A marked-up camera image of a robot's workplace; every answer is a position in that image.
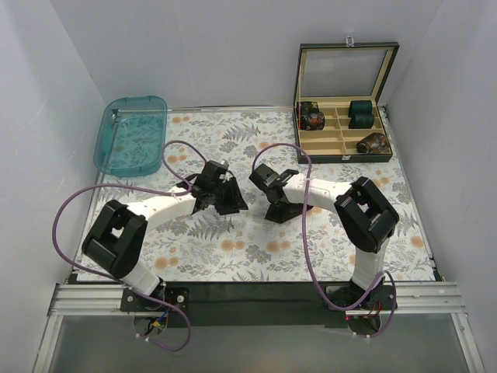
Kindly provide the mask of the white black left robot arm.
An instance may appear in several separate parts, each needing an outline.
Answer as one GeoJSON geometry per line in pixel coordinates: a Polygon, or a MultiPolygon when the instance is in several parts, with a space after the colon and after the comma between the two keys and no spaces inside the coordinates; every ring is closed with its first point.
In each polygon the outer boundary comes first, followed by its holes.
{"type": "Polygon", "coordinates": [[[165,282],[141,259],[144,238],[169,221],[210,206],[219,215],[248,208],[226,162],[208,161],[201,173],[164,195],[129,204],[107,202],[85,237],[82,252],[108,275],[138,290],[138,301],[147,310],[158,310],[166,299],[165,282]]]}

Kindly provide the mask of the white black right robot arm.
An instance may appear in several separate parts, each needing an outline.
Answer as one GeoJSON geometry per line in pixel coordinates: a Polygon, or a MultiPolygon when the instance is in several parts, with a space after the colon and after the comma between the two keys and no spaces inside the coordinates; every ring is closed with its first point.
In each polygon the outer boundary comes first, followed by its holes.
{"type": "Polygon", "coordinates": [[[283,224],[307,217],[319,207],[336,213],[350,242],[356,247],[356,262],[347,288],[329,297],[319,285],[311,267],[306,222],[302,222],[304,255],[311,279],[327,306],[339,311],[368,309],[380,298],[379,288],[386,271],[384,256],[389,238],[399,221],[397,211],[372,180],[361,176],[352,183],[312,179],[297,170],[277,173],[262,164],[252,170],[250,181],[269,201],[265,219],[283,224]]]}

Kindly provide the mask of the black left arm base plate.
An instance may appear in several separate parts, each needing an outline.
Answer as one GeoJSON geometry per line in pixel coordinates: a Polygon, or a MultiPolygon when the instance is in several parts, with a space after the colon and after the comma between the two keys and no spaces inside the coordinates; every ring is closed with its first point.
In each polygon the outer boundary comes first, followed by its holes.
{"type": "MultiPolygon", "coordinates": [[[[185,287],[166,288],[158,293],[158,298],[185,312],[189,305],[189,289],[185,287]]],[[[129,288],[124,288],[120,303],[121,312],[158,312],[164,310],[164,305],[147,300],[129,288]]]]}

